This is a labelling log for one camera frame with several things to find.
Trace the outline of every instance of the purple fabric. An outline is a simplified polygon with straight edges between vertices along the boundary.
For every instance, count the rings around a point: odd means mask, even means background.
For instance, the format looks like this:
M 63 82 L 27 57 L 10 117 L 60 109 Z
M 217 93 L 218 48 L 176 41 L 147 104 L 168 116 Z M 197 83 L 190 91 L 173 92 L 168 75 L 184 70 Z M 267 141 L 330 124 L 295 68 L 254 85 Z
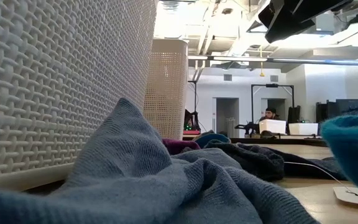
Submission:
M 186 147 L 190 149 L 201 149 L 199 145 L 194 141 L 180 141 L 180 140 L 173 140 L 173 139 L 162 139 L 165 147 L 167 147 L 168 152 L 170 155 L 177 155 L 182 153 Z

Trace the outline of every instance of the white paper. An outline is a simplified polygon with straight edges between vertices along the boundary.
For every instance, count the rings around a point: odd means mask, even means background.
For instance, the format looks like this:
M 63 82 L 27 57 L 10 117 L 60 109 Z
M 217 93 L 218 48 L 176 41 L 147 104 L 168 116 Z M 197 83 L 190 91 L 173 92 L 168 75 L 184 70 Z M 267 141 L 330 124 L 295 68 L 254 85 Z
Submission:
M 358 188 L 348 187 L 348 189 L 351 192 L 354 192 L 358 195 Z M 335 195 L 339 200 L 342 200 L 344 202 L 358 204 L 358 196 L 355 194 L 349 193 L 349 190 L 347 190 L 345 187 L 334 187 Z

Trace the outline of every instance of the teal knit hat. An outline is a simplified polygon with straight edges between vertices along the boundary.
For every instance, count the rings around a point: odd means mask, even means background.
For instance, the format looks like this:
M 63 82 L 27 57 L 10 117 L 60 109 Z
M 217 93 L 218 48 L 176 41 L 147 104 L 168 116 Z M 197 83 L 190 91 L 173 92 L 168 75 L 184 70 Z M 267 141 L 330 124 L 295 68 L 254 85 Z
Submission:
M 347 177 L 358 185 L 358 116 L 331 119 L 321 134 Z

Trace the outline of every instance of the woven texture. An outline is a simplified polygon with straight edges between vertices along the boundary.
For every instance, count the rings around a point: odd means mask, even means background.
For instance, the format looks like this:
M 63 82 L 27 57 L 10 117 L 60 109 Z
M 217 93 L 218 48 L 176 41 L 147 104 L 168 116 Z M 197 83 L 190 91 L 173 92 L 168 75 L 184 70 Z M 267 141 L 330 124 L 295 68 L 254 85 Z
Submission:
M 120 97 L 144 105 L 154 0 L 0 0 L 0 174 L 74 162 Z
M 188 72 L 187 43 L 154 40 L 144 116 L 163 138 L 181 140 Z

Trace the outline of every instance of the white container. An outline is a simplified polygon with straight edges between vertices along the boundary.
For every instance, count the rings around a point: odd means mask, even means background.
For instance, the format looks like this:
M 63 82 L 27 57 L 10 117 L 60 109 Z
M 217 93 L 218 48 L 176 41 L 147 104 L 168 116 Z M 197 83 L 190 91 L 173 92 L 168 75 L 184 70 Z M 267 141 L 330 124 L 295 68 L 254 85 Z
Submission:
M 181 140 L 188 73 L 187 43 L 155 39 L 143 114 L 161 137 Z
M 270 131 L 272 133 L 280 133 L 285 134 L 285 125 L 286 121 L 265 119 L 263 121 L 259 121 L 259 131 Z
M 318 123 L 295 123 L 290 124 L 291 135 L 312 135 L 317 134 Z

